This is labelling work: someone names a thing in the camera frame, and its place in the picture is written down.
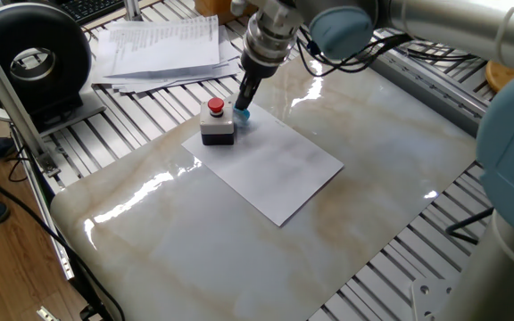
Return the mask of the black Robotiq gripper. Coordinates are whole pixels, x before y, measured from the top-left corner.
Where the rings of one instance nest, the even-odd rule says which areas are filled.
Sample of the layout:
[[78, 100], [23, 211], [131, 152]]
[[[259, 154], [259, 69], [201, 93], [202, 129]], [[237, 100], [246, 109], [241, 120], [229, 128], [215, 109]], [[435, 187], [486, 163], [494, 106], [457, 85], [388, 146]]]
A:
[[246, 110], [258, 90], [261, 80], [272, 77], [278, 70], [278, 66], [264, 66], [250, 57], [243, 57], [241, 65], [245, 75], [239, 87], [235, 107], [239, 110]]

